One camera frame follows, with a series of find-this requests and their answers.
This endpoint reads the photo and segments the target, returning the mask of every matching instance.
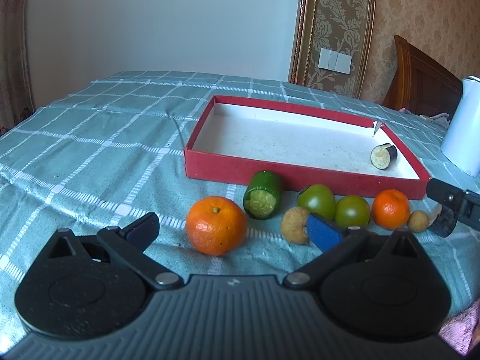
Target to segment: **pink cloth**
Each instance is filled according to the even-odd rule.
[[[480,342],[480,299],[456,317],[449,319],[438,333],[458,353],[465,356]]]

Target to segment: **checkered bedsheet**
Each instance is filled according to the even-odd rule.
[[[53,231],[94,234],[125,226],[148,211],[161,229],[146,253],[188,278],[193,273],[283,275],[319,254],[279,234],[281,212],[295,204],[286,192],[280,213],[249,219],[244,245],[225,257],[194,251],[185,216],[198,199],[225,196],[241,204],[245,187],[188,179],[183,147],[212,95],[255,97],[371,116],[388,126],[430,173],[461,188],[480,190],[442,155],[445,133],[415,115],[278,81],[181,72],[122,72],[41,108],[0,138],[0,353],[24,334],[15,311],[18,283]],[[412,202],[429,210],[429,199]],[[370,225],[372,230],[387,233]],[[459,224],[448,238],[418,235],[452,292],[450,315],[480,296],[479,234]]]

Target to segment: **wooden headboard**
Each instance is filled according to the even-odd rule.
[[[382,105],[417,115],[446,112],[452,119],[462,97],[462,82],[401,36],[395,35],[395,45],[398,68]]]

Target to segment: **white wall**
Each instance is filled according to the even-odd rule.
[[[37,107],[125,70],[287,80],[298,0],[26,0]]]

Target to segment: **red box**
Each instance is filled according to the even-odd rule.
[[[363,116],[215,95],[185,147],[186,174],[192,179],[247,185],[255,172],[269,170],[281,175],[285,189],[291,191],[325,184],[335,195],[374,197],[394,188],[409,199],[422,199],[429,173],[387,126],[382,126],[375,136],[373,129],[374,120]],[[399,151],[397,168],[388,172],[369,163],[371,149],[386,143],[382,139],[391,140]],[[278,155],[284,156],[286,163],[276,160]],[[295,163],[312,161],[326,166]],[[357,168],[358,171],[345,171]]]

